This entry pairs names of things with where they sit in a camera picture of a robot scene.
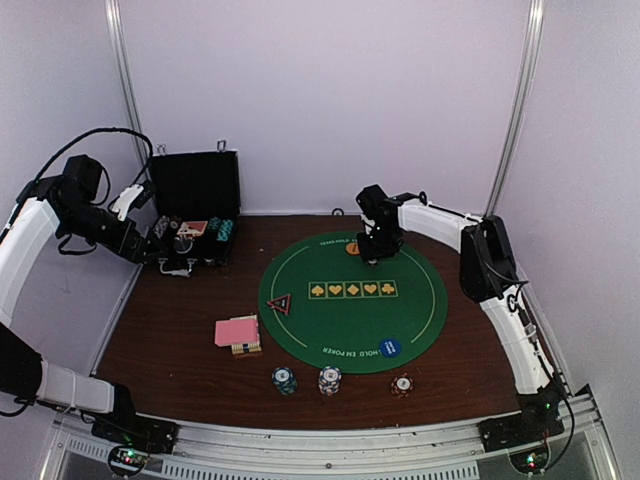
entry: black case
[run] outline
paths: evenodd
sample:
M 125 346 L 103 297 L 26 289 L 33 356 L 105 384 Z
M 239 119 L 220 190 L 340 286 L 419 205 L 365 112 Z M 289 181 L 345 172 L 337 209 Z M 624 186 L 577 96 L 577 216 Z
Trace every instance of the black case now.
M 149 166 L 156 187 L 158 216 L 177 216 L 182 221 L 209 220 L 213 217 L 234 221 L 229 240 L 217 240 L 217 233 L 206 231 L 194 241 L 186 254 L 175 253 L 175 230 L 168 228 L 162 242 L 169 253 L 161 263 L 169 269 L 187 264 L 227 265 L 238 232 L 240 178 L 238 152 L 180 153 L 153 157 Z

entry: green poker mat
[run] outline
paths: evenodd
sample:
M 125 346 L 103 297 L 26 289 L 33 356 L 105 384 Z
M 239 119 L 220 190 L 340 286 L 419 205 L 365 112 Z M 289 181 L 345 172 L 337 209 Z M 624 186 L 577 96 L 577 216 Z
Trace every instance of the green poker mat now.
M 282 348 L 315 367 L 366 374 L 404 365 L 433 345 L 444 327 L 442 278 L 407 245 L 371 267 L 347 253 L 351 242 L 353 232 L 327 233 L 282 252 L 262 277 L 260 317 Z M 287 295 L 288 315 L 268 305 Z

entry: wooden table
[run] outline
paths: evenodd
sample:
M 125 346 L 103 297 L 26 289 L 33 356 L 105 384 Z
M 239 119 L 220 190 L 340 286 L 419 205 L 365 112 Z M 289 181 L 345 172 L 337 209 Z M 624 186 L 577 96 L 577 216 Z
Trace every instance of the wooden table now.
M 98 369 L 127 385 L 142 413 L 254 428 L 353 429 L 424 425 L 516 410 L 513 374 L 489 319 L 458 285 L 458 255 L 413 234 L 406 242 L 438 269 L 449 295 L 444 330 L 408 365 L 374 375 L 345 375 L 333 397 L 318 393 L 318 370 L 293 358 L 261 329 L 263 352 L 233 356 L 213 344 L 216 320 L 258 313 L 258 286 L 269 262 L 311 235 L 360 229 L 357 217 L 242 217 L 226 268 L 197 268 L 189 278 L 143 270 Z M 298 391 L 271 383 L 288 366 Z M 389 383 L 406 372 L 408 398 Z

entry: case lid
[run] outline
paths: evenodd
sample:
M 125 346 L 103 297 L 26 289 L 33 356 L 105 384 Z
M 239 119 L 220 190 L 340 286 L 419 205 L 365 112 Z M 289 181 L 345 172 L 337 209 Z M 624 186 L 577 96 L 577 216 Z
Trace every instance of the case lid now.
M 149 166 L 160 215 L 183 220 L 240 213 L 238 152 L 196 152 L 153 157 Z

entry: robotic arm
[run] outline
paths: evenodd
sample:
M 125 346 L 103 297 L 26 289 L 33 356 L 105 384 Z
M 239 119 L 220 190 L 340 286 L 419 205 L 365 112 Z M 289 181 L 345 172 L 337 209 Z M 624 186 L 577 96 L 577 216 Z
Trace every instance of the robotic arm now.
M 403 232 L 416 232 L 460 254 L 460 286 L 478 303 L 495 328 L 515 377 L 522 412 L 480 424 L 487 451 L 562 433 L 558 405 L 563 393 L 557 373 L 538 342 L 520 290 L 507 232 L 497 216 L 459 214 L 434 205 L 424 192 L 387 197 L 378 185 L 356 197 L 364 232 L 357 235 L 363 261 L 375 266 L 400 251 Z
M 175 424 L 137 415 L 126 387 L 52 364 L 11 331 L 18 295 L 52 235 L 66 237 L 58 247 L 63 254 L 89 253 L 100 244 L 131 262 L 147 263 L 164 253 L 152 232 L 142 236 L 127 217 L 153 195 L 151 183 L 127 187 L 103 209 L 92 203 L 103 171 L 99 162 L 82 155 L 69 158 L 62 174 L 30 182 L 0 235 L 0 392 L 14 395 L 23 405 L 0 415 L 16 416 L 34 402 L 77 409 L 95 418 L 96 436 L 149 453 L 168 453 Z M 93 249 L 64 250 L 72 235 L 83 237 Z

